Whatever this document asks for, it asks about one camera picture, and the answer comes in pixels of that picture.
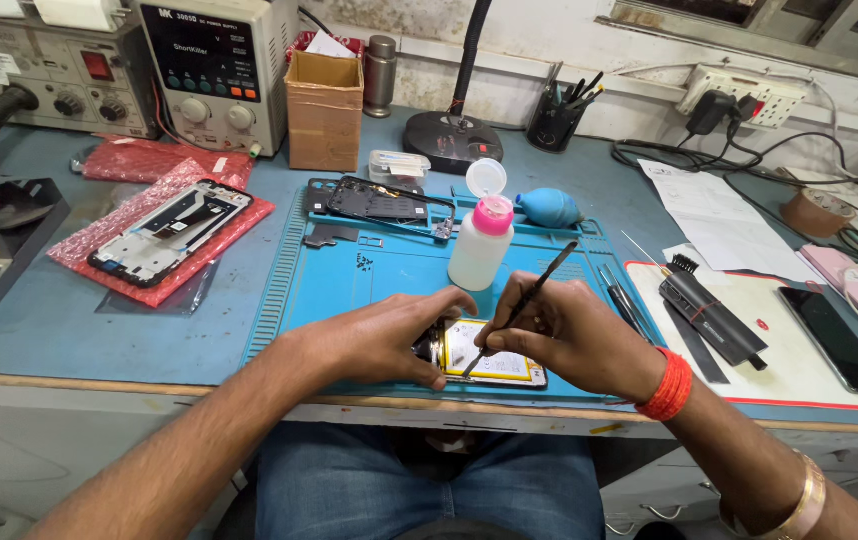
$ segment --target person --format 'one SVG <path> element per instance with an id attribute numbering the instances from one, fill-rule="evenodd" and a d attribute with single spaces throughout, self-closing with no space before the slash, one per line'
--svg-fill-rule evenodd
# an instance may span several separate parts
<path id="1" fill-rule="evenodd" d="M 652 415 L 672 372 L 684 400 L 664 424 L 721 492 L 734 527 L 766 538 L 858 539 L 857 500 L 830 481 L 819 490 L 821 476 L 804 457 L 691 372 L 675 376 L 683 372 L 672 353 L 648 345 L 584 282 L 546 281 L 513 328 L 495 331 L 537 278 L 511 275 L 476 345 L 519 353 L 575 387 L 642 404 Z M 477 315 L 471 296 L 450 286 L 431 296 L 394 295 L 280 335 L 76 489 L 27 538 L 184 538 L 264 438 L 260 539 L 424 538 L 433 536 L 412 533 L 434 524 L 461 525 L 459 538 L 602 538 L 602 502 L 580 437 L 497 435 L 503 440 L 441 486 L 404 470 L 377 427 L 282 423 L 273 430 L 301 400 L 339 380 L 409 380 L 441 390 L 443 374 L 411 347 L 440 317 L 463 310 Z"/>

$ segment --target electrical socket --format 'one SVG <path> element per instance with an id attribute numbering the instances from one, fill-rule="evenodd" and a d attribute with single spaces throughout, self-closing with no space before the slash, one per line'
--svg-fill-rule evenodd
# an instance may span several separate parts
<path id="1" fill-rule="evenodd" d="M 767 132 L 783 127 L 793 110 L 803 103 L 807 96 L 805 88 L 789 82 L 702 65 L 692 70 L 687 87 L 685 97 L 675 106 L 683 115 L 692 115 L 692 110 L 703 94 L 709 91 L 732 94 L 736 100 L 750 95 L 763 105 L 755 116 L 743 120 L 742 125 Z"/>

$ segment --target orange thread bracelet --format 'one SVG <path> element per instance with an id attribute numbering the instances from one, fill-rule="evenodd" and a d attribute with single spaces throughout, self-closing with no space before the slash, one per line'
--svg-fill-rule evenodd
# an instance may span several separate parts
<path id="1" fill-rule="evenodd" d="M 656 347 L 666 357 L 666 373 L 655 394 L 635 410 L 655 420 L 666 422 L 683 410 L 692 390 L 692 368 L 686 360 L 672 350 Z"/>

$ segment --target stainless steel bottle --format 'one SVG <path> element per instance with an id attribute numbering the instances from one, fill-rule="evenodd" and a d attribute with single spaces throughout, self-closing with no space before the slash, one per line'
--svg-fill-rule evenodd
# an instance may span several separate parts
<path id="1" fill-rule="evenodd" d="M 386 35 L 370 37 L 363 71 L 363 113 L 373 118 L 388 117 L 393 113 L 389 104 L 396 89 L 396 40 Z"/>

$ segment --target hand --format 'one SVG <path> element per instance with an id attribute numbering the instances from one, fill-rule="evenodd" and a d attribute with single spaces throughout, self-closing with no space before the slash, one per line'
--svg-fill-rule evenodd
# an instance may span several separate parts
<path id="1" fill-rule="evenodd" d="M 446 376 L 413 354 L 412 347 L 438 319 L 458 318 L 462 310 L 478 313 L 475 300 L 457 286 L 432 296 L 394 294 L 288 331 L 266 351 L 315 370 L 318 387 L 350 379 L 357 383 L 414 381 L 442 390 Z"/>
<path id="2" fill-rule="evenodd" d="M 494 351 L 509 351 L 549 368 L 575 387 L 594 394 L 645 403 L 663 381 L 665 356 L 646 343 L 584 281 L 549 279 L 515 319 L 519 298 L 539 280 L 513 272 L 496 305 L 495 318 L 476 336 Z"/>

